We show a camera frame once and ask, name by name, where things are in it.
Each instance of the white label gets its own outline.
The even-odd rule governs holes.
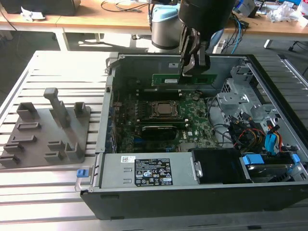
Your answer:
[[[169,68],[178,68],[179,64],[177,63],[169,63]]]
[[[136,156],[134,155],[123,155],[121,156],[121,163],[134,163],[136,159]]]
[[[178,83],[176,78],[166,78],[165,83]]]

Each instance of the blue tab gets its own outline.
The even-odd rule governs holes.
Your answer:
[[[264,161],[260,154],[247,154],[243,157],[245,165],[263,165]]]
[[[297,154],[292,154],[292,159],[293,159],[293,161],[294,161],[295,164],[298,163],[298,162],[300,162],[300,159],[299,159],[299,157],[298,157]]]
[[[277,136],[275,134],[267,134],[265,137],[264,147],[271,155],[276,155],[274,152]]]
[[[78,178],[89,177],[89,170],[88,169],[78,169],[77,170],[77,177]]]

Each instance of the computer case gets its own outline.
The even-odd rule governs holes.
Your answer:
[[[21,13],[21,7],[43,14],[73,16],[81,0],[0,0],[7,13]]]

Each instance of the black power cable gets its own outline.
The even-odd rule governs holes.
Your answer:
[[[305,73],[308,71],[308,67],[304,70],[303,72],[303,76],[305,75]]]
[[[103,6],[107,3],[107,1],[103,1],[103,2],[101,3],[101,8],[102,8],[103,10],[109,11],[109,12],[138,12],[138,13],[140,13],[140,12],[142,12],[142,11],[140,11],[140,9],[141,9],[142,7],[145,7],[146,5],[148,5],[148,3],[145,3],[145,4],[141,4],[141,5],[139,5],[139,6],[135,6],[135,7],[131,7],[131,8],[122,8],[122,7],[119,7],[119,6],[118,6],[118,4],[120,4],[121,2],[118,2],[118,3],[115,4],[115,6],[116,6],[117,9],[118,9],[118,10],[116,10],[116,11],[115,11],[115,10],[109,10],[109,9],[103,7]]]

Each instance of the warning label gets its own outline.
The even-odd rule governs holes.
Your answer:
[[[135,160],[135,185],[172,185],[170,159]]]

